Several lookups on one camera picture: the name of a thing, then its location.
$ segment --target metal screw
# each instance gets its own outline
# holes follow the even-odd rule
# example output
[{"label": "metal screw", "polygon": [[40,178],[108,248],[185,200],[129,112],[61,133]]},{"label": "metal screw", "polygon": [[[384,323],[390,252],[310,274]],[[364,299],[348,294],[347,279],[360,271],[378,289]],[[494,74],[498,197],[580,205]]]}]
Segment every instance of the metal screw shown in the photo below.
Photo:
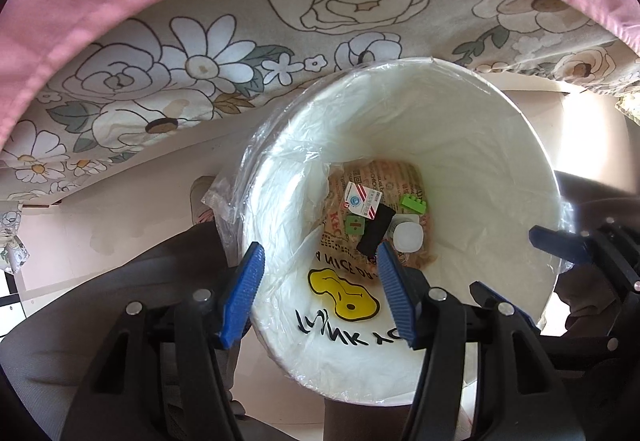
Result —
[{"label": "metal screw", "polygon": [[500,302],[498,304],[498,311],[505,316],[511,316],[516,312],[515,308],[508,302]]},{"label": "metal screw", "polygon": [[125,308],[127,315],[135,316],[142,311],[142,304],[140,302],[129,302]]},{"label": "metal screw", "polygon": [[447,299],[447,292],[439,287],[432,287],[429,290],[429,298],[431,300],[436,300],[436,302],[442,302]]},{"label": "metal screw", "polygon": [[193,299],[196,300],[196,302],[206,302],[210,298],[211,291],[208,289],[196,289],[196,291],[193,292]]}]

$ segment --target trash can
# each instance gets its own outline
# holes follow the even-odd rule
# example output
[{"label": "trash can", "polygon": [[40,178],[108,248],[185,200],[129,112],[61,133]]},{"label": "trash can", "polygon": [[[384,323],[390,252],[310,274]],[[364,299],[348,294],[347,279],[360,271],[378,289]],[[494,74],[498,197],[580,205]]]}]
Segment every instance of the trash can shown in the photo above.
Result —
[{"label": "trash can", "polygon": [[[321,254],[322,204],[333,164],[413,164],[433,222],[423,268],[433,286],[472,303],[479,280],[538,320],[559,261],[534,249],[533,225],[562,222],[558,184],[528,121],[493,85],[434,58],[374,63],[319,80],[267,121],[207,193],[230,262],[252,241],[266,252],[252,323],[271,357],[325,397],[361,405],[412,401],[423,351],[399,338],[381,283]],[[310,275],[379,309],[340,317]],[[474,366],[465,381],[475,378]]]}]

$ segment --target yellow cartoon sticker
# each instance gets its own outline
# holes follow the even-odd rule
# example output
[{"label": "yellow cartoon sticker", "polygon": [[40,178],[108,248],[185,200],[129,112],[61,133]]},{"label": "yellow cartoon sticker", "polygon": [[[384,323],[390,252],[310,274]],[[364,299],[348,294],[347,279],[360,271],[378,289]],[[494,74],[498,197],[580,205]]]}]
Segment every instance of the yellow cartoon sticker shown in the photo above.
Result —
[{"label": "yellow cartoon sticker", "polygon": [[314,293],[331,295],[335,314],[349,322],[373,318],[380,311],[380,302],[360,285],[338,277],[331,268],[309,271],[309,286]]}]

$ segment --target small white container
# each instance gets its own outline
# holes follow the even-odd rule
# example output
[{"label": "small white container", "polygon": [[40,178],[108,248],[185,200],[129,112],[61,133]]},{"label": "small white container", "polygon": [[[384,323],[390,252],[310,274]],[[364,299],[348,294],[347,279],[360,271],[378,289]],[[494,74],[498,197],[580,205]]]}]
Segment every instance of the small white container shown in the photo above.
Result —
[{"label": "small white container", "polygon": [[424,241],[424,230],[420,225],[420,215],[394,215],[386,236],[391,240],[396,251],[400,253],[418,251]]}]

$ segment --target paper wrapper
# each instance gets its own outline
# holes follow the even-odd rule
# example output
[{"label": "paper wrapper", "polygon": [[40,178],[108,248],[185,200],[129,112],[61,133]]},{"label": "paper wrapper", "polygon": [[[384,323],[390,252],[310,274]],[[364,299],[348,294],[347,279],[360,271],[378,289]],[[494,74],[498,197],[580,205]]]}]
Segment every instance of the paper wrapper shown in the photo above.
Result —
[{"label": "paper wrapper", "polygon": [[[370,162],[353,161],[342,165],[333,165],[329,174],[329,195],[324,201],[324,232],[320,242],[320,251],[340,261],[350,262],[353,267],[368,273],[376,273],[376,259],[368,259],[356,246],[361,235],[348,235],[344,231],[344,220],[350,212],[344,207],[344,191],[347,183],[373,188],[382,192],[382,203],[396,211],[396,214],[410,214],[409,209],[400,205],[404,194],[415,195],[427,200],[420,172],[412,164],[374,160]],[[422,247],[414,253],[400,253],[398,259],[402,265],[421,269],[434,261],[430,255],[431,217],[429,209],[420,216],[420,225],[424,230]]]}]

